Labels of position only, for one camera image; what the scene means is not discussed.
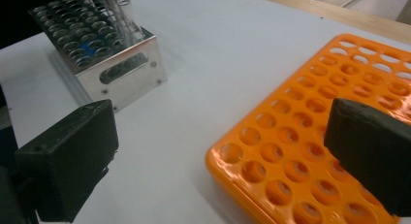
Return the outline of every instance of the white table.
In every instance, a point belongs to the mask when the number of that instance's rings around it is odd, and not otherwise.
[[[411,50],[264,0],[132,2],[159,38],[169,81],[115,115],[119,151],[76,224],[252,222],[206,170],[210,146],[335,35]],[[20,146],[80,105],[53,52],[45,34],[0,51]]]

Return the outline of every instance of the test tube rack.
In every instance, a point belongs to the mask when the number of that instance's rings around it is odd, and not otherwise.
[[[29,11],[92,101],[118,111],[167,80],[157,38],[102,0],[56,0]]]
[[[208,170],[258,223],[399,221],[324,147],[334,98],[411,125],[411,53],[337,36],[210,148]]]

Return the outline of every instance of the rack hole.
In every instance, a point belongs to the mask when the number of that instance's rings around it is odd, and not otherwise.
[[[36,14],[37,17],[46,16],[46,15],[49,15],[49,12],[47,10],[38,12]]]
[[[297,82],[300,85],[304,86],[304,87],[313,87],[313,86],[315,86],[315,80],[310,78],[310,77],[306,77],[306,76],[299,77],[297,79]]]
[[[73,14],[67,13],[60,16],[61,19],[67,19],[73,17]]]
[[[386,62],[391,62],[391,63],[398,63],[399,62],[399,59],[396,58],[396,56],[394,56],[394,55],[381,54],[380,57],[382,59],[384,59],[384,61],[386,61]]]
[[[371,74],[371,73],[365,73],[363,75],[363,80],[368,82],[369,84],[372,85],[377,85],[379,84],[383,79],[375,74]]]
[[[92,27],[92,28],[95,28],[95,29],[99,29],[99,28],[102,28],[102,27],[104,27],[104,26],[106,26],[106,25],[107,25],[106,22],[104,22],[104,21],[98,21],[98,22],[95,22],[95,23],[91,24],[91,27]]]
[[[309,161],[319,161],[324,159],[325,153],[323,148],[314,143],[304,144],[302,156],[304,156]]]
[[[220,150],[221,159],[228,164],[238,163],[243,154],[244,152],[238,144],[225,144]]]
[[[311,187],[311,194],[317,202],[325,206],[333,206],[340,201],[338,190],[325,180],[315,181]]]
[[[110,26],[105,26],[99,29],[99,34],[106,35],[114,32],[114,29]]]
[[[329,174],[338,181],[344,182],[351,179],[350,175],[339,165],[338,161],[330,162],[328,171]]]
[[[92,41],[88,44],[88,47],[91,49],[101,48],[104,46],[104,42],[102,40]]]
[[[333,99],[338,95],[337,91],[329,86],[320,87],[318,93],[326,99]]]
[[[55,31],[58,31],[58,30],[65,30],[65,29],[63,29],[62,24],[53,24],[52,26],[50,26],[48,28],[48,31],[50,31],[50,32],[55,32]]]
[[[411,74],[408,72],[399,72],[399,73],[396,73],[396,75],[402,79],[411,80]]]
[[[76,48],[78,48],[78,47],[79,47],[79,43],[78,43],[78,42],[70,42],[70,43],[64,45],[63,50],[65,50],[65,51],[72,51],[72,50],[74,50],[74,49],[76,49]]]
[[[64,14],[67,14],[68,12],[69,10],[67,9],[60,9],[60,10],[55,11],[57,15],[64,15]]]
[[[266,195],[269,201],[277,206],[289,204],[293,196],[290,187],[281,180],[269,182],[266,187]]]
[[[361,97],[370,97],[372,95],[372,90],[364,85],[355,85],[353,92]]]
[[[116,38],[118,38],[118,37],[120,37],[120,35],[118,35],[118,34],[115,33],[115,32],[111,32],[111,33],[109,33],[109,34],[106,35],[105,39],[106,39],[106,40],[109,40],[109,41],[112,41],[112,40],[114,40],[114,39],[116,39]]]
[[[377,53],[375,48],[372,47],[360,47],[360,51],[368,55],[373,55]]]
[[[348,55],[347,51],[342,48],[332,48],[330,52],[335,55]]]
[[[266,178],[266,169],[258,161],[246,162],[241,169],[242,176],[251,183],[258,183]]]
[[[409,86],[402,82],[390,82],[387,84],[388,89],[395,95],[407,96],[410,94]]]
[[[82,36],[84,36],[85,34],[88,34],[88,33],[90,33],[90,32],[91,32],[91,30],[90,30],[89,28],[81,28],[81,29],[77,30],[77,31],[75,32],[75,34],[76,34],[76,36],[78,36],[78,37],[82,37]]]
[[[378,104],[387,110],[397,110],[401,108],[402,104],[397,98],[391,96],[379,96],[377,98]]]
[[[347,48],[354,48],[356,45],[352,42],[349,41],[341,41],[339,42],[342,46],[347,47]]]
[[[99,18],[97,16],[90,16],[85,20],[85,22],[86,23],[92,23],[92,22],[96,22],[97,20],[99,20]]]
[[[79,16],[82,17],[82,18],[88,18],[88,17],[93,16],[93,15],[94,15],[94,13],[92,13],[92,12],[84,12],[84,13],[80,14]]]
[[[288,113],[291,109],[291,106],[284,100],[274,100],[271,103],[271,107],[278,113]]]
[[[257,144],[260,141],[261,135],[256,129],[247,127],[240,131],[239,139],[244,144],[253,145]]]
[[[256,117],[257,124],[263,128],[273,128],[275,126],[275,118],[269,113],[260,113]]]
[[[51,27],[54,24],[56,24],[55,20],[48,20],[45,22],[46,27]]]
[[[293,219],[296,224],[323,223],[323,216],[321,212],[310,203],[297,204],[293,208]]]
[[[72,36],[66,35],[66,36],[63,36],[63,37],[59,38],[59,39],[57,40],[57,43],[58,43],[59,45],[66,45],[67,43],[71,42],[72,40],[73,40],[73,37],[72,37]]]
[[[283,151],[277,144],[263,144],[260,153],[270,163],[277,163],[283,158]]]
[[[99,11],[100,13],[103,13],[106,11],[106,8],[103,6],[100,6],[100,7],[97,7],[96,10]]]
[[[85,54],[85,50],[82,48],[75,49],[70,52],[69,56],[73,59],[76,60],[79,57],[82,57]]]
[[[345,86],[348,84],[348,80],[341,75],[333,75],[330,77],[330,82],[337,86]]]
[[[80,7],[81,7],[80,4],[73,4],[73,5],[70,6],[70,8],[73,9],[73,10],[78,9]]]
[[[64,23],[65,24],[72,24],[72,23],[76,23],[78,21],[79,21],[79,19],[77,17],[71,17],[71,18],[68,18],[68,19],[64,20]]]
[[[311,116],[303,112],[297,112],[293,115],[294,121],[303,128],[309,128],[312,126],[313,120]]]
[[[67,5],[72,5],[78,2],[77,0],[63,0],[63,1],[66,2]]]
[[[82,12],[85,12],[85,11],[87,11],[88,9],[86,8],[86,7],[80,7],[80,8],[77,8],[77,9],[75,9],[75,12],[76,13],[82,13]]]
[[[311,66],[309,69],[313,75],[316,75],[319,77],[327,74],[327,69],[321,66]]]
[[[115,47],[115,48],[121,48],[121,47],[124,46],[124,43],[125,43],[124,39],[120,38],[120,39],[115,40],[112,43],[112,46]]]
[[[41,21],[41,22],[46,22],[46,21],[49,21],[49,20],[53,20],[53,16],[52,16],[52,15],[42,16],[42,17],[40,18],[40,21]]]
[[[57,5],[57,6],[52,7],[51,9],[54,10],[54,11],[58,11],[58,10],[64,9],[64,6],[63,5]]]
[[[368,59],[366,59],[366,57],[357,54],[353,55],[351,60],[358,64],[368,64]]]
[[[45,9],[46,9],[45,6],[41,6],[41,7],[38,7],[38,8],[33,9],[33,12],[37,13],[37,12],[43,11],[43,10],[45,10]]]
[[[48,3],[48,6],[49,7],[54,7],[54,6],[59,5],[59,4],[60,4],[60,1],[52,1],[52,2]]]
[[[60,30],[57,30],[57,31],[55,31],[53,34],[52,34],[52,36],[53,36],[53,38],[61,38],[61,37],[63,37],[63,36],[66,36],[66,35],[68,35],[69,34],[69,31],[67,31],[66,29],[60,29]]]
[[[305,103],[305,106],[312,112],[324,112],[326,110],[326,105],[323,101],[319,99],[309,99]]]
[[[293,182],[304,182],[309,178],[309,170],[299,161],[290,161],[284,165],[284,173]]]
[[[349,224],[374,224],[375,216],[360,204],[350,203],[343,211],[344,219]]]
[[[405,61],[404,66],[411,70],[411,61]]]
[[[96,39],[96,38],[97,38],[97,35],[96,35],[96,34],[94,34],[94,33],[89,33],[89,34],[86,34],[86,35],[82,36],[82,37],[81,37],[81,41],[84,42],[84,43],[86,43],[86,42],[91,42],[91,41],[93,41],[93,40]]]
[[[292,100],[300,100],[304,97],[302,91],[295,87],[286,88],[284,92],[286,96]]]
[[[77,60],[76,65],[80,68],[86,67],[90,65],[91,61],[92,61],[91,57],[85,56]]]
[[[96,52],[94,53],[94,55],[96,57],[104,57],[107,56],[111,53],[111,49],[110,48],[98,48],[96,50]]]
[[[352,65],[347,65],[347,64],[342,65],[340,70],[343,73],[350,75],[350,76],[355,75],[360,71],[357,67],[354,67]]]
[[[320,57],[320,61],[327,66],[333,66],[337,63],[337,60],[329,56]]]
[[[78,30],[78,29],[81,29],[83,26],[84,26],[84,23],[77,22],[77,23],[73,23],[72,25],[70,25],[70,29],[71,30]]]
[[[299,141],[299,134],[292,128],[283,127],[278,130],[278,139],[284,144],[295,144]]]
[[[386,73],[390,73],[392,71],[391,67],[387,66],[386,64],[382,64],[382,63],[372,64],[372,67],[380,71],[386,72]]]

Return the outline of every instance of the test tube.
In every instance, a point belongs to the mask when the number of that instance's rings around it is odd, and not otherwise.
[[[120,0],[118,2],[118,8],[124,18],[127,29],[133,33],[138,40],[141,40],[143,37],[142,29],[136,23],[133,6],[130,0]]]
[[[115,16],[119,16],[120,15],[120,10],[118,8],[118,0],[107,0],[107,4],[109,6],[109,8],[114,12]]]

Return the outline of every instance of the metal test tube rack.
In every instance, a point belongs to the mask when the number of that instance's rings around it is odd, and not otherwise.
[[[92,101],[118,111],[167,80],[156,37],[128,0],[56,0],[30,10]]]

